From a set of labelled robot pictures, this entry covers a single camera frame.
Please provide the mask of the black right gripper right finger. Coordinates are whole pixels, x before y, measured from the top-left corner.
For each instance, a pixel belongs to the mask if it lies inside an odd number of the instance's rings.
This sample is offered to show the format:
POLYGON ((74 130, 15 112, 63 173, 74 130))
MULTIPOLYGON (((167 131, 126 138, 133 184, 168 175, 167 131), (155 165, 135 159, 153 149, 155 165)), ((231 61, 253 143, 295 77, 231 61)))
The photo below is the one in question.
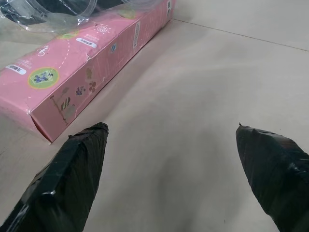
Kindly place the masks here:
POLYGON ((282 135, 239 125, 239 158, 252 192, 281 232, 309 230, 309 155, 282 135))

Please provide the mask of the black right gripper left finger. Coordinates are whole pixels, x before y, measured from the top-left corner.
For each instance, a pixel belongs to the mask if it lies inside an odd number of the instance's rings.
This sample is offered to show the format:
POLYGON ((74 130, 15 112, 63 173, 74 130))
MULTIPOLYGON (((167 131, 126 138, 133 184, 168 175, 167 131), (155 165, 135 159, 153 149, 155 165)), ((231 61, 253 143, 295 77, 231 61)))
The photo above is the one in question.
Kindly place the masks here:
POLYGON ((81 232, 99 188, 108 125, 70 135, 33 178, 2 232, 81 232))

